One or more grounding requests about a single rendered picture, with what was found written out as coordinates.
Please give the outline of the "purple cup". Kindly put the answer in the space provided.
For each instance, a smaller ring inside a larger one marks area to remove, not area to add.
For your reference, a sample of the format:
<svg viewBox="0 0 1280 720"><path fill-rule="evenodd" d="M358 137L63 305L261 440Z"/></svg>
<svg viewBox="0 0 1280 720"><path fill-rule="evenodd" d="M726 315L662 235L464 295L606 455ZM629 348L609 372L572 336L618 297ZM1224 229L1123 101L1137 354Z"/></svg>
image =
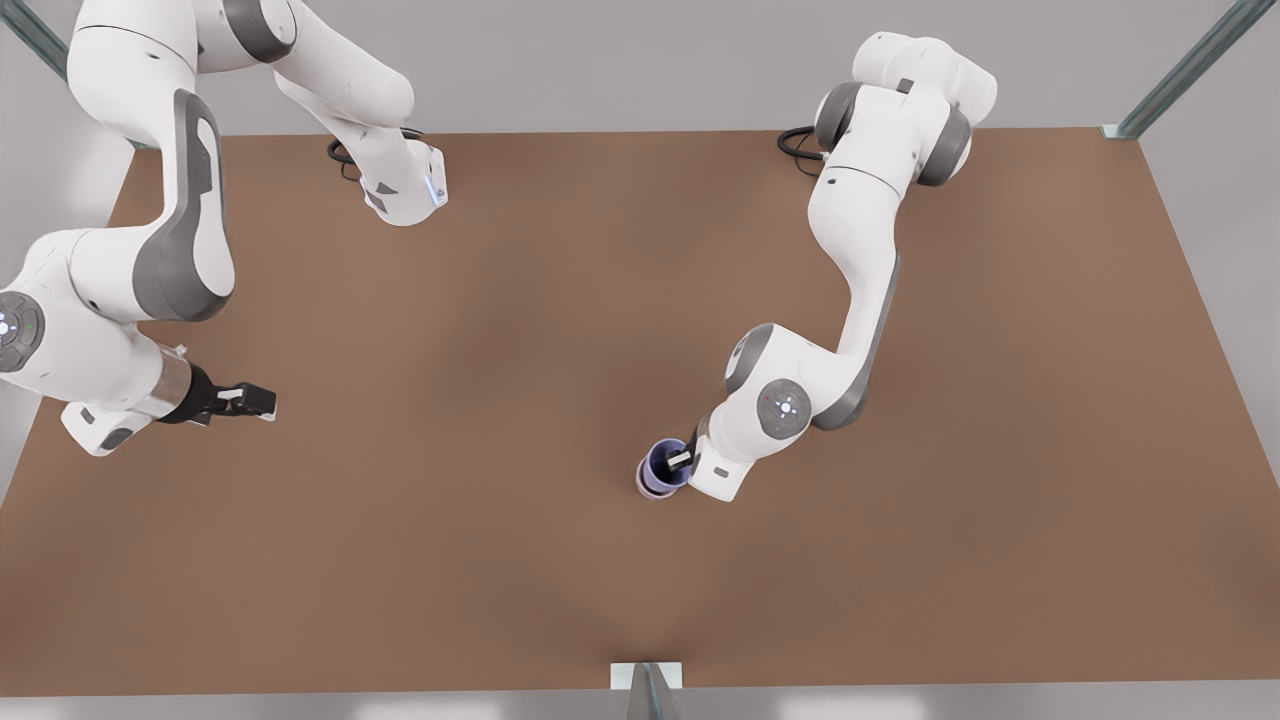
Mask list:
<svg viewBox="0 0 1280 720"><path fill-rule="evenodd" d="M652 446L637 465L637 488L648 498L669 497L689 483L691 454L686 442L662 439Z"/></svg>

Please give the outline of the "pink cup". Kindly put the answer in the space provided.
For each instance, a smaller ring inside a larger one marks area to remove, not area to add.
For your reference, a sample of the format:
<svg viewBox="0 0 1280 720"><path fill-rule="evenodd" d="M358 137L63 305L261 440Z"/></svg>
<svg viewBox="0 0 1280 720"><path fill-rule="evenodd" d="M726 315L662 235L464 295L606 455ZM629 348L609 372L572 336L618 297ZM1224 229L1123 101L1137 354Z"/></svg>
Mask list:
<svg viewBox="0 0 1280 720"><path fill-rule="evenodd" d="M636 478L641 495L653 500L666 498L689 482L689 469L671 471L666 460L657 465L645 460L639 464Z"/></svg>

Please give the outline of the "silver frame post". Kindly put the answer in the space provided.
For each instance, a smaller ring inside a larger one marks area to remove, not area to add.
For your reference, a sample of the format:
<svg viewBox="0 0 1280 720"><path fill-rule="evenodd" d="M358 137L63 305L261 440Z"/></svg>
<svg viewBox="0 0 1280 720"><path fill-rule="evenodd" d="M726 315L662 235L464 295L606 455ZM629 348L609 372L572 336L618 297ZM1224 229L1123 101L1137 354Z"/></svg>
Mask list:
<svg viewBox="0 0 1280 720"><path fill-rule="evenodd" d="M628 692L626 720L686 720L675 696L681 688L681 662L611 664L611 689Z"/></svg>
<svg viewBox="0 0 1280 720"><path fill-rule="evenodd" d="M1119 123L1100 127L1102 136L1108 140L1138 140L1276 3L1277 0L1234 0Z"/></svg>
<svg viewBox="0 0 1280 720"><path fill-rule="evenodd" d="M67 83L68 45L26 0L0 0L0 22Z"/></svg>

